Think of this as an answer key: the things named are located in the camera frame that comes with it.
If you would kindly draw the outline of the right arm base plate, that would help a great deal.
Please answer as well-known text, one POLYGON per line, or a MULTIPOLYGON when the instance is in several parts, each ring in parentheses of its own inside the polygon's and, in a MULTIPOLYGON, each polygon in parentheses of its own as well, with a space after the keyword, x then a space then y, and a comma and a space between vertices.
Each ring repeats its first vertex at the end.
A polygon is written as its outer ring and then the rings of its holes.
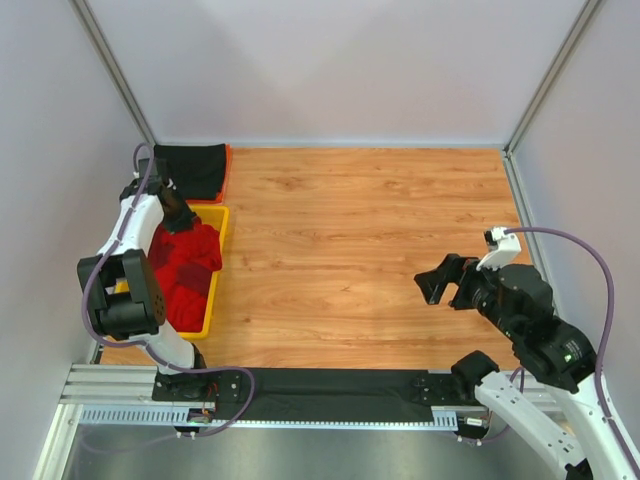
POLYGON ((421 372, 410 382, 411 400, 428 406, 479 406, 471 387, 452 373, 421 372))

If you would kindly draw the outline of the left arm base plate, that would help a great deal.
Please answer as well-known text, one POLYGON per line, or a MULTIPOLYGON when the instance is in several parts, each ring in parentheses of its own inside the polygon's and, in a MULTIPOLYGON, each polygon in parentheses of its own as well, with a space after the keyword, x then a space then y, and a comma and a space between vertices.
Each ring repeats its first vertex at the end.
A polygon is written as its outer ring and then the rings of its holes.
POLYGON ((151 398, 164 402, 238 403, 247 398, 250 387, 250 378, 240 371, 157 373, 151 398))

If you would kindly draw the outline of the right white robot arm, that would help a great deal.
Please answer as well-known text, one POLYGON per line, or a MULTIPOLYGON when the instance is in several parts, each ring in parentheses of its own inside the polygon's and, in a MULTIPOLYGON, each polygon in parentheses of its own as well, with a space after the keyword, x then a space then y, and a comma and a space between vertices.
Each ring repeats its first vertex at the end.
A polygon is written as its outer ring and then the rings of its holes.
POLYGON ((463 394, 514 430, 559 479, 636 479, 639 452, 614 416, 597 353, 587 336, 554 311, 553 290, 532 265, 491 268, 482 259, 449 254, 414 281, 429 305, 446 288, 449 305, 475 310, 512 344, 519 364, 561 408, 563 430, 514 390, 486 354, 474 351, 451 368, 463 394))

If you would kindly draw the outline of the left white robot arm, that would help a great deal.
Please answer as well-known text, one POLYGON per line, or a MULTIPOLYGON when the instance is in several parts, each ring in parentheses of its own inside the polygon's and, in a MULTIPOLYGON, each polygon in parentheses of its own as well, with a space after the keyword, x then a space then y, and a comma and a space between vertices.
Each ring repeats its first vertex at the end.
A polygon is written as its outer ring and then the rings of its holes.
POLYGON ((106 243, 77 264, 84 327, 103 346, 144 351, 160 375, 202 373, 204 358, 167 319, 165 297, 147 258, 165 216, 160 196, 140 187, 127 193, 106 243))

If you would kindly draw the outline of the bright red t shirt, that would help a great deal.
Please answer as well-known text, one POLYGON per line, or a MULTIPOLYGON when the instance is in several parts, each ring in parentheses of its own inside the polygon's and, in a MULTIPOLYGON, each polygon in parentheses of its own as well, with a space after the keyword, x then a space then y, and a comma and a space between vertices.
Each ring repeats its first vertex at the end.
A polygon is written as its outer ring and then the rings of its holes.
POLYGON ((178 288, 207 297, 213 274, 223 266, 219 231, 199 217, 190 229, 177 233, 160 225, 148 257, 165 295, 178 288))

